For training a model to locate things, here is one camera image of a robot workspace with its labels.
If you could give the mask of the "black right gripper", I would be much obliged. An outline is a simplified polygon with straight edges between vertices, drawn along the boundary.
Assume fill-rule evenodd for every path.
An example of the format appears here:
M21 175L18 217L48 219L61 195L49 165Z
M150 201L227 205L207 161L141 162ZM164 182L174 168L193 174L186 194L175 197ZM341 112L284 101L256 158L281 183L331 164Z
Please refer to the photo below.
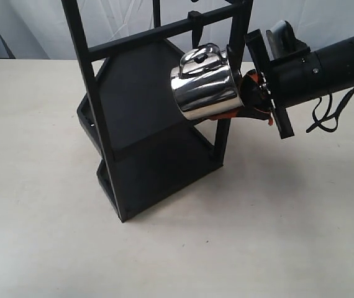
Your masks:
M245 36L256 70L248 71L239 85L243 107L209 116L209 120L248 118L267 121L273 118L282 139L293 137L287 108L320 97L320 60L317 51L305 48L284 58L271 60L262 36L256 29ZM269 107L263 111L257 107Z

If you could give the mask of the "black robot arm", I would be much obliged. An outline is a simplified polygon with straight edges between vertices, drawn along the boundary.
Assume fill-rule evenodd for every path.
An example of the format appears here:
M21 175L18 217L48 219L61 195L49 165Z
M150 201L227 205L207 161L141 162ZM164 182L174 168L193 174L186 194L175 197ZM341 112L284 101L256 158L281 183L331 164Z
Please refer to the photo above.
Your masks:
M260 30L245 36L254 69L242 78L238 90L243 106L221 114L213 120L251 118L275 124L282 139L294 136L287 109L292 106L327 96L346 89L348 92L335 111L329 103L325 114L312 114L313 123L308 132L319 128L333 133L336 127L326 127L327 121L339 121L340 115L354 95L354 37L312 51L285 27L279 32L267 32L270 45L284 50L271 60Z

